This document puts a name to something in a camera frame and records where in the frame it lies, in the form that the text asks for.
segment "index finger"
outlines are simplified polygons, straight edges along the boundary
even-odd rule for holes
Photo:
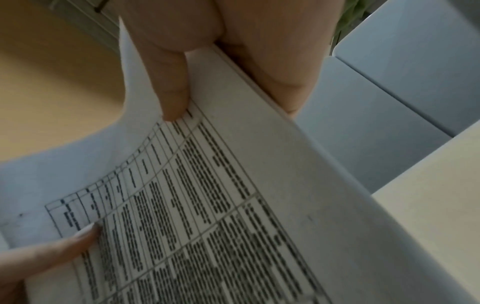
[[[93,223],[69,238],[0,253],[0,286],[74,259],[93,244],[100,230],[100,226]]]

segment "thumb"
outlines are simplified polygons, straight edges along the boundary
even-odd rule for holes
[[[151,85],[163,112],[163,120],[180,118],[189,105],[190,89],[187,59],[184,52],[166,50],[137,33],[125,23],[145,65]]]
[[[69,238],[0,253],[0,286],[74,259],[93,244],[100,230],[92,223]]]

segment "white paper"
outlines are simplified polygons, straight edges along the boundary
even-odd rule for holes
[[[118,122],[0,167],[12,246],[104,226],[28,280],[32,303],[474,302],[221,55],[189,56],[172,124],[123,27],[121,54]]]

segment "beige surface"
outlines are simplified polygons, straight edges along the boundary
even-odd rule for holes
[[[28,0],[0,5],[0,161],[82,138],[120,115],[114,52]]]
[[[373,196],[480,299],[480,122]]]

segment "wooden surface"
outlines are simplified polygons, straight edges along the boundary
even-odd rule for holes
[[[480,122],[373,196],[480,300]]]
[[[114,52],[28,0],[0,4],[0,161],[74,141],[120,116]]]

